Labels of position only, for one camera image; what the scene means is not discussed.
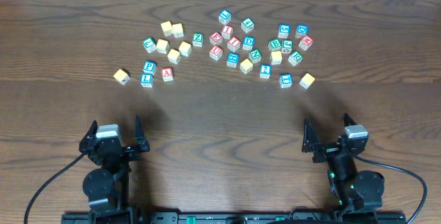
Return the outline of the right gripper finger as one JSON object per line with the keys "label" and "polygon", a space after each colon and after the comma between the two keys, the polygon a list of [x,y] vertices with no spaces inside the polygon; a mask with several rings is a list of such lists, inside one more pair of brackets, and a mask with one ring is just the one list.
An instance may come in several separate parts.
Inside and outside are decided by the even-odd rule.
{"label": "right gripper finger", "polygon": [[319,144],[316,132],[308,119],[304,120],[304,137],[302,148],[315,148]]}
{"label": "right gripper finger", "polygon": [[347,112],[343,114],[342,121],[345,127],[357,125],[357,123],[349,116]]}

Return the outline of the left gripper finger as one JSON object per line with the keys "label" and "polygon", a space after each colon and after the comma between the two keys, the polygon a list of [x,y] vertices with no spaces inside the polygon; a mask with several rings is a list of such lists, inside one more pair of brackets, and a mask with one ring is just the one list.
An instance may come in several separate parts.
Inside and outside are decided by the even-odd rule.
{"label": "left gripper finger", "polygon": [[135,117],[135,125],[134,125],[134,140],[139,144],[145,143],[145,134],[141,125],[141,120],[139,115]]}
{"label": "left gripper finger", "polygon": [[93,120],[90,129],[88,130],[88,132],[86,133],[88,138],[95,138],[96,137],[96,132],[98,129],[98,123],[96,120]]}

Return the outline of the green block R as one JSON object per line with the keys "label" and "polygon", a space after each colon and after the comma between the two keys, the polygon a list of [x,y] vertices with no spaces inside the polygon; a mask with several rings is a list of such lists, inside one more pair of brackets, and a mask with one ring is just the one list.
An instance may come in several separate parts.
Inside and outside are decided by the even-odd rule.
{"label": "green block R", "polygon": [[292,66],[296,66],[302,61],[302,59],[303,59],[303,55],[299,51],[295,50],[289,55],[288,62]]}

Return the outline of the yellow block C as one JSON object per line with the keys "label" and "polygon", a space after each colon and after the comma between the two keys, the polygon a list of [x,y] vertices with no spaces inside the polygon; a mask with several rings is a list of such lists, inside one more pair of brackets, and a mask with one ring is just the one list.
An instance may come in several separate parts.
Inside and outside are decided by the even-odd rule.
{"label": "yellow block C", "polygon": [[180,54],[184,57],[188,57],[191,52],[192,52],[192,45],[190,43],[187,43],[185,41],[183,41],[179,48],[178,51],[180,52]]}

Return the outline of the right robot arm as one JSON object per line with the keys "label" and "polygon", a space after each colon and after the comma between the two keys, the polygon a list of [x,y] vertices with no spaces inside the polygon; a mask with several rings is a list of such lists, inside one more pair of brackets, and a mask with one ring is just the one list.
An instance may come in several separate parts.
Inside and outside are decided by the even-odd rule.
{"label": "right robot arm", "polygon": [[376,210],[382,207],[384,176],[371,170],[359,171],[354,158],[365,150],[369,133],[347,113],[344,132],[334,143],[321,143],[309,120],[304,120],[302,152],[313,154],[314,163],[326,162],[331,191],[340,209],[331,218],[341,223],[378,223]]}

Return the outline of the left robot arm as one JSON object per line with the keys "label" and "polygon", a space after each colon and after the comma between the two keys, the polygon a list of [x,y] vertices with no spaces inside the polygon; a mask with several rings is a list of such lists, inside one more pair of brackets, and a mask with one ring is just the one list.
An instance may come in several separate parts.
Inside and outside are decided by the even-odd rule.
{"label": "left robot arm", "polygon": [[148,223],[143,210],[128,203],[131,161],[149,152],[141,121],[135,117],[135,145],[123,147],[117,124],[98,125],[90,129],[79,143],[79,152],[100,168],[92,170],[83,180],[83,192],[88,197],[90,223]]}

